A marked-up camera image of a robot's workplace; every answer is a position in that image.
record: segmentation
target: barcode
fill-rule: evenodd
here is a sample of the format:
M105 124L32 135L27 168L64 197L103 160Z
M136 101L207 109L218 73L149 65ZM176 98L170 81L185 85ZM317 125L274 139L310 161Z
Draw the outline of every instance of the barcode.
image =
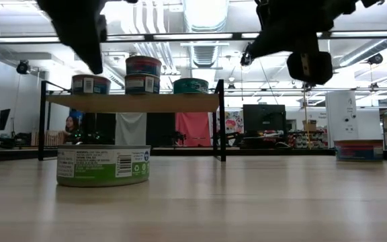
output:
M119 155L116 163L116 177L130 177L132 175L131 156Z
M93 79L92 78L84 78L85 86L83 88L84 93L93 93Z
M146 77L146 87L144 90L152 93L154 82L155 82L155 80L152 77Z

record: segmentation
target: can lid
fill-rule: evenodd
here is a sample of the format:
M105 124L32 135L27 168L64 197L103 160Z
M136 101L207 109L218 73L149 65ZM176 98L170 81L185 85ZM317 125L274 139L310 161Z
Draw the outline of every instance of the can lid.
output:
M111 81L105 77L97 76L97 75L88 75L88 74L80 74L80 75L73 75L72 80L73 81L82 81L84 78L92 78L94 80L102 80L107 81L110 83Z
M125 76L125 79L134 78L134 77L154 77L155 79L159 79L158 76L151 74L143 74L143 73L133 73Z
M162 62L159 59L149 57L149 56L131 56L131 57L126 59L126 62L128 63L131 61L136 61L138 59L143 59L144 61L153 61L153 62L159 63L160 65L162 64Z
M186 77L186 78L180 78L174 82L177 82L177 81L203 81L203 82L206 82L208 83L208 81L204 80L204 79L199 79L199 78L193 78L193 77Z

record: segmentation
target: teal can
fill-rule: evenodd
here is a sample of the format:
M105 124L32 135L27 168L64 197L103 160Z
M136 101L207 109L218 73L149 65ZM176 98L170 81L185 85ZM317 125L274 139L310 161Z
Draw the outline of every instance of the teal can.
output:
M208 81L198 78L182 78L173 83L174 94L208 93Z

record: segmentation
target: ceiling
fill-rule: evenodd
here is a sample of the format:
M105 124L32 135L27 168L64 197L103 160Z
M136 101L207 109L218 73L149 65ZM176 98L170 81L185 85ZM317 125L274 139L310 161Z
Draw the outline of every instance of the ceiling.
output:
M184 32L183 12L181 0L163 0L165 6L165 27L168 32ZM226 22L226 32L257 32L260 30L258 17L255 13L256 3L253 0L230 0L228 8L228 19ZM387 30L387 1L381 6L373 6L369 9L364 9L361 4L357 4L358 10L352 15L343 15L336 19L334 30ZM121 28L116 7L111 8L112 16L107 17L113 20L108 24L109 34L125 34ZM212 15L213 9L204 8L204 15ZM53 36L53 28L44 13L38 10L35 5L27 4L0 4L0 36ZM337 59L354 51L361 45L370 40L320 40L319 48L322 51L329 51L333 58ZM170 42L171 55L177 70L182 77L189 76L190 61L189 53L186 47L181 47L180 42ZM286 59L289 55L287 52L281 52L266 56L256 60L249 68L241 69L239 65L240 53L243 51L247 42L245 41L230 41L228 46L221 47L218 67L221 68L216 71L215 79L228 79L234 77L234 84L236 88L241 88L243 84L244 89L248 88L268 88L269 85L273 88L292 88L293 86L300 87L301 82L293 82L288 74L286 68ZM103 52L114 53L112 56L106 57L106 63L117 75L123 77L125 75L124 61L120 60L117 52L135 52L134 45L128 43L103 43ZM88 72L84 63L75 60L73 51L63 46L62 44L18 44L0 46L2 59L12 59L15 53L18 52L48 52L55 58L60 60L58 62L63 68L73 69L80 72ZM358 63L353 66L337 70L337 74L329 83L330 86L339 87L368 87L373 80L386 79L387 77L387 49L382 51L384 62L381 65L369 66L365 63ZM115 61L114 57L119 57L119 61ZM49 67L48 61L40 63L34 62L37 67L42 69L54 69L52 65ZM313 93L312 95L317 99L323 99L323 93ZM227 96L239 96L239 92L227 93ZM302 95L301 93L279 93L273 94L269 92L248 92L244 91L243 95L278 95L280 99L287 96L293 100ZM366 93L359 93L359 95L369 95ZM376 99L387 99L387 93L375 95ZM273 102L273 98L263 102Z

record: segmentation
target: person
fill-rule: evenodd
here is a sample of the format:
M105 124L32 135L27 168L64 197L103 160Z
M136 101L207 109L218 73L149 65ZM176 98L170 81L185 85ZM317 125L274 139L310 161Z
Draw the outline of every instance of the person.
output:
M65 121L65 135L69 136L79 129L79 119L74 116L68 116Z

